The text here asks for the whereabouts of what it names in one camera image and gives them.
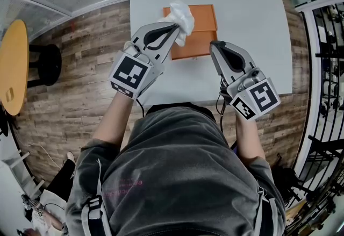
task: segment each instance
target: orange box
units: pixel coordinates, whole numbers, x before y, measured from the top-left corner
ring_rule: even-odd
[[[186,38],[184,47],[173,44],[171,48],[172,60],[209,55],[209,43],[217,40],[217,23],[214,6],[190,5],[189,7],[195,18],[195,27],[191,35]],[[165,17],[169,13],[170,8],[163,8]]]

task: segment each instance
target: cable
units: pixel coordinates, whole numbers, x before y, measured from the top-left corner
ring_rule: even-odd
[[[139,100],[138,99],[136,99],[136,101],[137,101],[137,103],[140,105],[140,107],[141,107],[141,110],[142,110],[142,117],[144,118],[145,117],[145,109],[144,109],[144,107],[142,106],[142,104],[139,102]]]
[[[38,145],[38,146],[40,146],[40,147],[44,150],[44,152],[48,155],[48,157],[51,159],[51,161],[52,161],[59,169],[61,169],[61,167],[58,166],[58,164],[57,164],[56,162],[54,162],[54,160],[53,160],[52,157],[49,155],[49,153],[48,153],[48,152],[44,149],[44,147],[41,146],[40,144],[30,144],[30,145],[24,145],[24,144],[23,144],[23,146],[26,146],[26,147],[30,147],[30,146],[32,146],[32,145]]]
[[[53,204],[53,205],[58,206],[60,209],[62,209],[62,210],[64,211],[64,209],[63,209],[61,206],[59,206],[58,204]]]
[[[226,101],[224,100],[224,103],[222,105],[222,109],[221,109],[221,116],[220,116],[220,129],[221,129],[221,132],[223,133],[224,132],[224,129],[222,128],[222,119],[224,117],[224,113],[225,113],[225,110],[226,110]]]
[[[221,114],[219,109],[217,108],[217,103],[219,102],[219,98],[221,95],[218,96],[217,100],[216,100],[216,111],[219,113],[219,115]]]
[[[21,143],[21,145],[23,145],[23,146],[25,146],[25,147],[30,147],[30,146],[32,146],[32,145],[38,145],[38,146],[40,146],[40,147],[44,150],[44,152],[48,155],[48,157],[51,159],[51,161],[52,161],[59,169],[61,169],[61,167],[58,166],[56,162],[54,162],[54,160],[52,159],[52,157],[51,157],[51,156],[49,155],[49,153],[44,149],[43,146],[41,146],[40,144],[29,144],[29,145],[25,145],[25,144],[23,144],[23,142],[21,141],[20,137],[16,134],[16,132],[15,132],[15,135],[16,135],[16,139]]]

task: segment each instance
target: white tissue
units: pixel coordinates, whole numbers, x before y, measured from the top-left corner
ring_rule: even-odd
[[[185,39],[189,36],[194,29],[195,19],[191,14],[188,5],[180,0],[176,0],[170,3],[171,13],[164,18],[158,20],[158,22],[173,22],[181,27],[181,31],[176,39],[176,43],[183,47],[185,45]]]

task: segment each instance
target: person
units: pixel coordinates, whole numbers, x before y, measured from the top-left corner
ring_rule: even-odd
[[[84,235],[81,211],[97,192],[98,159],[112,235],[270,235],[272,209],[255,231],[262,193],[275,200],[274,234],[282,235],[285,208],[255,121],[236,116],[236,155],[210,110],[153,106],[120,151],[132,105],[117,92],[81,149],[66,209],[71,235]]]
[[[24,231],[25,236],[61,236],[68,235],[65,224],[65,207],[73,186],[75,160],[71,152],[61,170],[51,181],[47,189],[39,197],[39,202],[33,200],[32,228]]]

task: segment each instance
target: floor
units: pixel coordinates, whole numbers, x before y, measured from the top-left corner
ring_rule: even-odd
[[[291,167],[296,158],[304,129],[308,105],[309,59],[304,24],[291,0],[283,0],[291,37],[293,88],[292,94],[281,96],[281,105],[258,121],[260,139],[267,160],[273,164],[277,153],[283,164]],[[68,21],[34,41],[35,44],[56,44],[62,52],[62,72],[56,84],[27,90],[26,102],[17,117],[20,127],[16,136],[22,151],[30,152],[27,164],[37,178],[48,184],[59,171],[40,144],[58,166],[67,151],[77,157],[80,148],[106,112],[113,98],[107,77],[116,51],[130,39],[130,3],[107,6]],[[37,74],[30,70],[30,79]],[[203,103],[217,121],[215,103]],[[141,109],[133,108],[125,140]],[[224,115],[224,135],[234,143],[234,111]]]

